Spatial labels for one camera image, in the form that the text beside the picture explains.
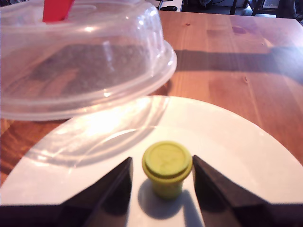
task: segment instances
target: floor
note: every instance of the floor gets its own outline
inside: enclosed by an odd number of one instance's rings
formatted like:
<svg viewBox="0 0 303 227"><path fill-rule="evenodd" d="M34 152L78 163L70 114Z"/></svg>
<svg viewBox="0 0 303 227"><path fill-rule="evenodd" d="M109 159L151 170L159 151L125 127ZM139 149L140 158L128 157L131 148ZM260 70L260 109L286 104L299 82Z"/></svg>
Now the floor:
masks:
<svg viewBox="0 0 303 227"><path fill-rule="evenodd" d="M194 9L194 12L197 13L212 13L212 14L229 14L231 10L231 7L228 6L216 6L212 5L210 9L207 10L202 10L202 9ZM248 6L246 9L244 8L236 8L236 13L235 15L242 15L242 16L251 16L252 10L250 6ZM273 17L275 18L275 15L270 15L270 14L257 14L257 17Z"/></svg>

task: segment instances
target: wooden table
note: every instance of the wooden table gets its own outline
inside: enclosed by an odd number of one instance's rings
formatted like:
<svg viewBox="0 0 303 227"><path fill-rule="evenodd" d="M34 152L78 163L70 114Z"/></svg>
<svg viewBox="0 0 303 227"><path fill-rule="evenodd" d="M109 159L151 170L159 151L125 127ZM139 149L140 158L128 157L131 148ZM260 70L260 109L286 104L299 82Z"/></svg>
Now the wooden table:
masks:
<svg viewBox="0 0 303 227"><path fill-rule="evenodd" d="M160 16L178 67L155 94L233 111L271 134L303 164L303 27L291 19ZM34 144L63 122L1 119L1 183Z"/></svg>

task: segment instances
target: yellow cylindrical object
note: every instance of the yellow cylindrical object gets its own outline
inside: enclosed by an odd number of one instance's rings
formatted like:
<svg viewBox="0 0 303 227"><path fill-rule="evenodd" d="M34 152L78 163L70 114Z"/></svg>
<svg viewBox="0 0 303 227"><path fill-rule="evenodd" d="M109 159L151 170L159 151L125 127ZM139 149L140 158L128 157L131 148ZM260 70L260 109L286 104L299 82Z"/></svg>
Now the yellow cylindrical object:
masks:
<svg viewBox="0 0 303 227"><path fill-rule="evenodd" d="M174 199L182 192L183 180L193 161L189 151L173 141L151 145L143 155L142 167L152 182L153 191L163 199Z"/></svg>

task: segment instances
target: white plate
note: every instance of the white plate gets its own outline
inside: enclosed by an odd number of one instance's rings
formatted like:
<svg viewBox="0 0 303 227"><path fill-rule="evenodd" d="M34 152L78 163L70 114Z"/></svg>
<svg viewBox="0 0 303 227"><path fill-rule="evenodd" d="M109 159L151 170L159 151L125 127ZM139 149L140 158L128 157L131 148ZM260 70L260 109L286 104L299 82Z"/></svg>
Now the white plate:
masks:
<svg viewBox="0 0 303 227"><path fill-rule="evenodd" d="M163 203L150 191L141 158L160 140L183 144L269 202L303 202L303 167L258 126L208 103L150 96L72 118L53 130L10 173L1 188L1 203L61 203L131 156L134 177L127 225L185 226L190 219L199 226L202 217L192 175L175 202Z"/></svg>

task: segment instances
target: plastic lid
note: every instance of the plastic lid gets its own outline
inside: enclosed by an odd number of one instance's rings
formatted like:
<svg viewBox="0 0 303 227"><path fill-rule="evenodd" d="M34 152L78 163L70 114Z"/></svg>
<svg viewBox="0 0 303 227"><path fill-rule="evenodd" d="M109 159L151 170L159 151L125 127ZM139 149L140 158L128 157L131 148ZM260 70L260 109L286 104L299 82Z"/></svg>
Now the plastic lid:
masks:
<svg viewBox="0 0 303 227"><path fill-rule="evenodd" d="M161 141L146 150L142 165L149 178L159 183L173 183L188 176L192 168L192 157L181 144Z"/></svg>
<svg viewBox="0 0 303 227"><path fill-rule="evenodd" d="M104 110L169 80L177 57L141 0L75 0L42 22L43 0L0 8L1 117L54 120Z"/></svg>

